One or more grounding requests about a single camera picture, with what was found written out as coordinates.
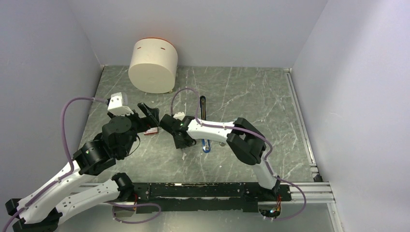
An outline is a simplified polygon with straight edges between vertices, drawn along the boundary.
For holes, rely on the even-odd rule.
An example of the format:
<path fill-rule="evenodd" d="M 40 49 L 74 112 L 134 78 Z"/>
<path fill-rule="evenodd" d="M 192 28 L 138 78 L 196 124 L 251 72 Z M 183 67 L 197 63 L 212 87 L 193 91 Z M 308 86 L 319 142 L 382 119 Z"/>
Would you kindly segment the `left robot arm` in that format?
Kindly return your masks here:
<path fill-rule="evenodd" d="M 139 133 L 159 125 L 159 110 L 144 103 L 140 117 L 128 106 L 108 104 L 110 121 L 94 140 L 68 156 L 68 163 L 41 188 L 22 199 L 10 199 L 7 222 L 15 232 L 53 232 L 73 216 L 101 203 L 127 201 L 135 195 L 126 173 L 117 173 L 104 183 L 73 194 L 73 190 L 131 154 Z"/>

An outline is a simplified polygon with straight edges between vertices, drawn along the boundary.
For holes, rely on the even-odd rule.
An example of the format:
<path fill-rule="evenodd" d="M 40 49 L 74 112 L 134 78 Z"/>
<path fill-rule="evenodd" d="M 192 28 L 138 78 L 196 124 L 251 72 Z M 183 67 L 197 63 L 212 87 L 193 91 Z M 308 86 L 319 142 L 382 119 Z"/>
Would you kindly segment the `red white staple box sleeve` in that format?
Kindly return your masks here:
<path fill-rule="evenodd" d="M 148 136 L 148 135 L 155 135 L 159 133 L 159 128 L 158 127 L 154 127 L 154 128 L 150 128 L 147 131 L 145 131 L 143 133 L 143 135 Z"/>

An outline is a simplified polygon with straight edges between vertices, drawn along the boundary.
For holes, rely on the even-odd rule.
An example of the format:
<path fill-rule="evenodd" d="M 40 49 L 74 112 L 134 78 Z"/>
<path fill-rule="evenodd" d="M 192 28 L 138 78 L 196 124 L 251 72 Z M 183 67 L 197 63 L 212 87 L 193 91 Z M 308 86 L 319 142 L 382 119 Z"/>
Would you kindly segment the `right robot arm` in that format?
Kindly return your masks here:
<path fill-rule="evenodd" d="M 280 177 L 268 161 L 273 146 L 246 119 L 239 117 L 233 122 L 213 122 L 193 116 L 181 120 L 165 114 L 159 126 L 172 135 L 177 149 L 193 146 L 201 139 L 227 144 L 239 161 L 253 169 L 261 195 L 266 200 L 278 196 Z"/>

